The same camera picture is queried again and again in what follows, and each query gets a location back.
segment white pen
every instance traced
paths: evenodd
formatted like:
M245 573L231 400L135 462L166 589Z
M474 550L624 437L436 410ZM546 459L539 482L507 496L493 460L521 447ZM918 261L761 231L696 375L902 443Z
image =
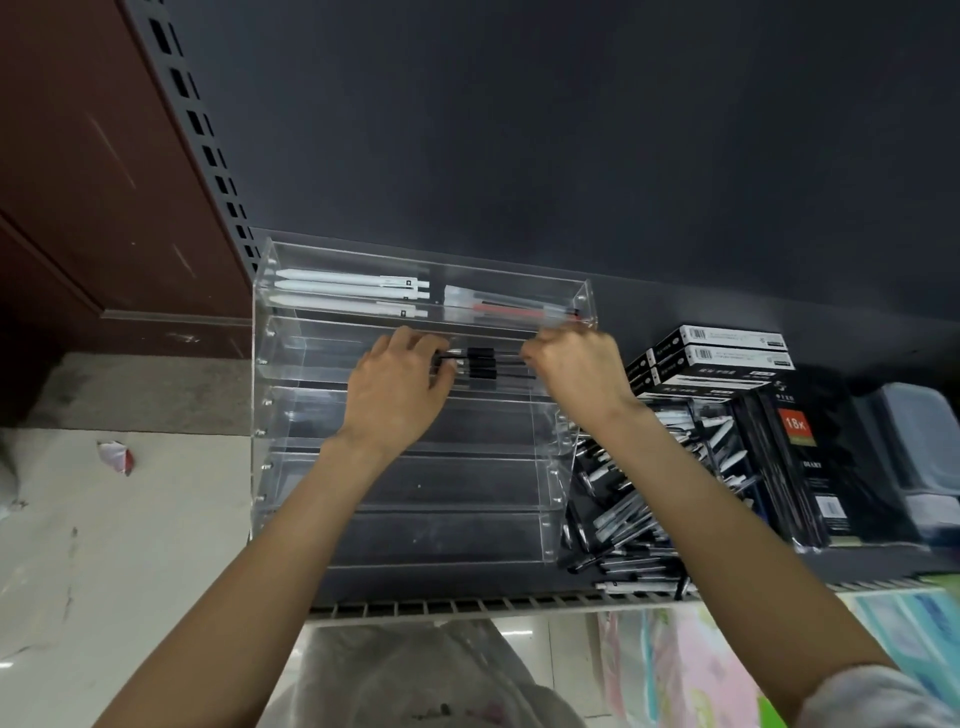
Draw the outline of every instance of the white pen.
M716 447L723 442L723 439L730 434L732 429L733 419L727 420L710 438L710 449L716 449Z
M743 460L743 458L745 458L746 456L747 456L747 451L745 449L740 450L739 452L735 452L733 455L731 455L722 463L720 463L720 472L725 473L734 465L736 465L738 462Z
M278 280L274 286L283 291L298 293L323 293L327 296L361 296L373 299L428 299L429 291L416 288L391 288L389 286L354 285L352 283L326 283L318 280Z
M273 305L287 308L310 308L321 311L347 311L369 313L373 316L399 316L400 318L426 317L427 312L413 305L402 303L374 303L351 299L335 299L328 296L311 296L298 293L270 293L267 300Z
M362 273L336 273L335 271L310 271L302 268L281 268L276 272L282 279L315 280L322 283L348 283L350 285L373 285L382 288L429 288L429 280L407 276L367 276Z

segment white label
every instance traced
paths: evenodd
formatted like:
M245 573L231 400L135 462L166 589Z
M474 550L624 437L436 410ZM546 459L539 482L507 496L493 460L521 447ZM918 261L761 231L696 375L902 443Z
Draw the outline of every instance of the white label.
M739 328L680 327L685 344L710 344L744 349L776 349L786 351L786 342L778 333L744 331Z
M920 493L907 496L906 505L916 525L960 525L960 500L954 496Z
M674 375L664 384L686 384L692 387L722 387L724 389L756 389L765 381L741 381L740 379L711 379L708 376Z
M845 519L847 514L843 512L843 506L840 505L840 498L834 496L817 496L817 505L820 506L820 512L827 519Z
M724 349L723 347L686 347L691 364L716 364L757 369L793 369L787 352L760 352L756 349Z

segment black box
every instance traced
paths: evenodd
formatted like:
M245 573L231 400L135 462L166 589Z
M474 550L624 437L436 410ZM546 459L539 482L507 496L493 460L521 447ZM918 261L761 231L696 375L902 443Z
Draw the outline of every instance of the black box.
M665 382L672 376L698 376L708 379L768 382L779 372L793 371L787 352L764 352L756 349L688 346L664 361L658 362L654 377Z
M779 373L733 407L741 428L751 430L751 452L763 449L757 440L773 448L755 458L786 505L781 535L815 547L921 542L838 374L811 367Z
M670 395L671 397L684 397L699 399L709 399L712 401L728 401L734 397L743 394L742 389L730 389L721 385L690 385L690 384L655 384L648 389L640 390L641 393L654 392L657 394Z
M748 331L741 328L695 327L683 325L664 336L646 352L647 364L656 366L684 347L702 344L709 347L757 349L768 352L786 352L786 342L772 331Z

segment barcode label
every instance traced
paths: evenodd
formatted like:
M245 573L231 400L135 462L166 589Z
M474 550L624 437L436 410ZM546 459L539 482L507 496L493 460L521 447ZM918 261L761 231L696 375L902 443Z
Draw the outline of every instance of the barcode label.
M817 505L820 506L820 512L827 519L845 519L847 514L843 512L843 506L840 505L840 498L834 496L817 496Z

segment dark gray wall panel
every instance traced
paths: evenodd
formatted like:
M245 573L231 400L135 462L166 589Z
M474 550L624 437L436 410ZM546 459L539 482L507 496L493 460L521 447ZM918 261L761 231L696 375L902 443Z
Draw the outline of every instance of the dark gray wall panel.
M960 319L957 3L166 8L252 224Z

